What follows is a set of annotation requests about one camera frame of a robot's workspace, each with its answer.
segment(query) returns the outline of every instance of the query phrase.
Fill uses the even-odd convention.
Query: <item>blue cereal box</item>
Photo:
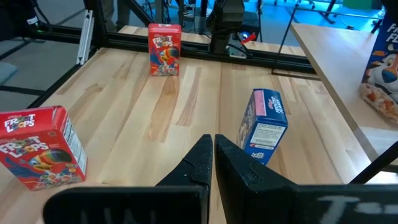
[[[239,129],[238,146],[267,165],[287,129],[279,92],[254,89]]]
[[[398,27],[387,11],[366,67],[361,98],[398,123]]]

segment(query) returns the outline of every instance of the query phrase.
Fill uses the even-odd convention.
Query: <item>wood grain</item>
[[[298,184],[341,184],[369,164],[321,82],[190,58],[181,58],[179,77],[150,77],[147,53],[101,49],[43,104],[69,111],[88,156],[87,180],[30,192],[1,166],[0,223],[42,223],[45,201],[68,187],[155,185],[202,134],[235,141],[253,88],[280,91],[288,108],[271,169]],[[222,224],[215,170],[212,178],[210,223]]]
[[[377,35],[295,23],[291,30],[366,154],[375,160],[398,140],[398,125],[358,94]]]

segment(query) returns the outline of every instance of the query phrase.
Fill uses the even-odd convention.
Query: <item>cereal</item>
[[[150,74],[178,75],[181,27],[176,24],[149,24]]]
[[[266,165],[286,129],[287,117],[280,94],[254,89],[239,129],[238,146]]]
[[[393,123],[398,123],[397,54],[398,27],[390,12],[387,12],[364,73],[359,95]]]
[[[0,161],[28,189],[85,179],[87,157],[63,107],[0,113],[0,123]]]

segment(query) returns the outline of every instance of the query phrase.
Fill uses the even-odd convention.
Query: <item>nutrition facts label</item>
[[[258,124],[250,143],[275,147],[286,127],[271,124]]]
[[[63,130],[63,137],[68,143],[68,146],[75,157],[81,171],[86,174],[86,162],[87,155],[81,146],[79,138],[73,128],[72,122],[68,118],[67,123],[65,125],[65,129]]]

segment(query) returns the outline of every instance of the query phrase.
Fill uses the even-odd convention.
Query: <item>red object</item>
[[[256,38],[256,35],[255,35],[255,34],[252,34],[252,35],[250,35],[249,37],[247,37],[246,39],[242,40],[241,43],[242,43],[242,44],[245,44],[245,43],[247,43],[247,42],[249,42],[249,41],[254,40],[255,38]]]
[[[148,46],[151,75],[178,75],[181,50],[180,25],[149,24]]]
[[[85,180],[87,155],[62,106],[0,113],[0,161],[30,190]]]

